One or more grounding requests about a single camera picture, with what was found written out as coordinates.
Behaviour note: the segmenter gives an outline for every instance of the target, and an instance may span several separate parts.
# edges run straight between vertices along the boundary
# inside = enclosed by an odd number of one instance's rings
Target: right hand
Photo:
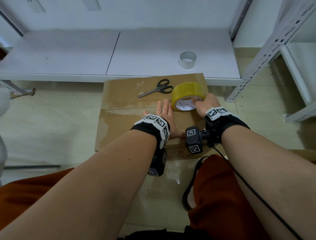
[[[206,116],[206,111],[215,108],[215,107],[220,107],[220,103],[217,99],[217,97],[214,96],[214,94],[209,93],[205,96],[204,101],[201,101],[198,98],[192,98],[192,102],[195,105],[197,109],[197,113],[201,116],[204,117]]]

